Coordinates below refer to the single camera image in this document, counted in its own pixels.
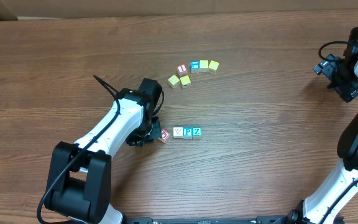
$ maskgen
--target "toy block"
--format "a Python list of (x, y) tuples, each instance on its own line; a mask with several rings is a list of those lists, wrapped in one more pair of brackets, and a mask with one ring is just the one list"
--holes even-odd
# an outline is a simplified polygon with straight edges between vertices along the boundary
[(190, 63), (191, 73), (199, 73), (200, 72), (200, 61), (192, 61)]
[(192, 139), (193, 138), (193, 128), (185, 127), (183, 128), (183, 138)]
[(219, 62), (211, 61), (211, 63), (209, 63), (208, 71), (213, 74), (216, 74), (216, 70), (218, 69), (218, 66), (219, 66)]
[(177, 66), (177, 72), (179, 77), (189, 74), (185, 64)]
[(185, 75), (184, 77), (181, 77), (180, 82), (181, 82), (181, 87), (182, 88), (187, 88), (187, 87), (191, 86), (190, 77), (188, 75)]
[(176, 75), (172, 75), (169, 79), (168, 79), (168, 84), (172, 87), (172, 88), (176, 88), (180, 85), (180, 79), (176, 76)]
[(183, 127), (173, 128), (173, 138), (183, 138)]
[(160, 138), (158, 138), (160, 141), (162, 141), (162, 142), (166, 142), (167, 140), (168, 140), (168, 138), (169, 138), (169, 133), (168, 133), (168, 131), (166, 131), (166, 130), (161, 130), (161, 137)]
[(201, 139), (203, 137), (203, 129), (200, 127), (193, 127), (193, 139)]
[(200, 60), (200, 72), (208, 72), (208, 60)]

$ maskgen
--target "wood grain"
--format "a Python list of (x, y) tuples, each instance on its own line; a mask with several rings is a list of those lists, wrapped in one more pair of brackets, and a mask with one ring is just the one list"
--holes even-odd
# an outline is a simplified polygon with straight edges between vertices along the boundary
[[(358, 26), (358, 10), (323, 14), (0, 22), (0, 223), (37, 222), (54, 146), (82, 137), (110, 109), (93, 74), (118, 89), (156, 79), (165, 90), (163, 128), (203, 127), (199, 141), (122, 146), (112, 164), (118, 210), (153, 218), (287, 214), (334, 167), (337, 140), (358, 112), (358, 98), (342, 102), (312, 71), (323, 43), (347, 40)], [(220, 62), (218, 74), (170, 89), (175, 66), (191, 60)], [(358, 223), (358, 195), (341, 215)]]

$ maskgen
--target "table surface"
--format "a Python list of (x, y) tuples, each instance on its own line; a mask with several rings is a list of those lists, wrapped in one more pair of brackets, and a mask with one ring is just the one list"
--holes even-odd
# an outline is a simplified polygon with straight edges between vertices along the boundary
[[(0, 223), (37, 222), (53, 148), (109, 111), (94, 74), (118, 89), (156, 79), (162, 127), (203, 128), (199, 141), (122, 146), (112, 162), (116, 209), (153, 218), (287, 214), (334, 167), (358, 112), (358, 98), (343, 102), (312, 71), (319, 47), (347, 40), (355, 26), (358, 10), (0, 22)], [(328, 49), (340, 55), (344, 46)], [(191, 87), (172, 90), (167, 79), (192, 60), (220, 62), (218, 74), (192, 74)], [(358, 223), (358, 195), (341, 215)]]

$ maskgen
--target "black cable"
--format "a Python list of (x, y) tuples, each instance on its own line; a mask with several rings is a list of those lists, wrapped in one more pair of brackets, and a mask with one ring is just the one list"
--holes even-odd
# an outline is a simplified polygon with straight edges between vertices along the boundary
[[(50, 187), (48, 188), (48, 190), (44, 193), (44, 196), (42, 196), (40, 203), (38, 204), (38, 208), (37, 208), (37, 218), (38, 221), (41, 224), (51, 224), (49, 222), (46, 222), (42, 219), (41, 217), (41, 209), (44, 205), (45, 199), (47, 198), (47, 195), (52, 191), (53, 187), (56, 185), (56, 183), (62, 178), (63, 175), (66, 174), (66, 172), (73, 166), (73, 164), (79, 159), (81, 158), (81, 156), (86, 153), (86, 150), (91, 147), (91, 145), (93, 143), (95, 143), (98, 138), (108, 129), (110, 128), (110, 126), (113, 124), (113, 122), (117, 119), (119, 113), (120, 113), (120, 109), (121, 106), (119, 104), (119, 101), (116, 97), (116, 95), (109, 89), (112, 88), (113, 90), (115, 90), (113, 87), (110, 87), (110, 85), (108, 85), (105, 81), (103, 81), (102, 79), (100, 79), (99, 77), (97, 77), (96, 75), (93, 75), (94, 78), (105, 88), (107, 89), (107, 91), (111, 94), (111, 96), (114, 98), (114, 101), (117, 103), (117, 111), (116, 114), (114, 115), (114, 117), (110, 120), (110, 122), (102, 129), (100, 130), (100, 132), (95, 135), (92, 140), (67, 164), (67, 166), (61, 171), (61, 173), (56, 177), (56, 179), (52, 182), (52, 184), (50, 185)], [(62, 221), (62, 222), (54, 222), (54, 223), (83, 223), (83, 222), (79, 222), (79, 221), (74, 221), (74, 220), (67, 220), (67, 221)]]
[(347, 186), (347, 188), (342, 192), (342, 194), (335, 200), (335, 202), (328, 208), (327, 212), (324, 214), (323, 219), (320, 221), (319, 224), (323, 224), (325, 222), (325, 220), (327, 219), (328, 215), (331, 214), (332, 210), (334, 209), (334, 207), (339, 203), (339, 201), (341, 201), (341, 199), (343, 197), (345, 197), (345, 195), (351, 190), (352, 187), (357, 186), (358, 184), (358, 180), (353, 181), (353, 183), (349, 186)]
[(340, 59), (340, 60), (328, 59), (328, 58), (323, 57), (323, 56), (321, 55), (321, 51), (322, 51), (325, 47), (327, 47), (327, 46), (329, 46), (329, 45), (332, 45), (332, 44), (347, 44), (347, 45), (351, 45), (351, 46), (358, 47), (358, 44), (357, 44), (357, 43), (352, 43), (352, 42), (348, 42), (348, 41), (340, 41), (340, 40), (337, 40), (337, 41), (328, 42), (328, 43), (324, 44), (323, 46), (321, 46), (320, 49), (318, 50), (318, 56), (319, 56), (321, 59), (323, 59), (323, 60), (325, 60), (325, 61), (327, 61), (327, 62), (341, 62), (341, 61), (342, 61), (342, 59)]
[(153, 116), (157, 115), (157, 113), (160, 111), (162, 104), (164, 103), (164, 91), (162, 90), (162, 100), (160, 106), (153, 112)]

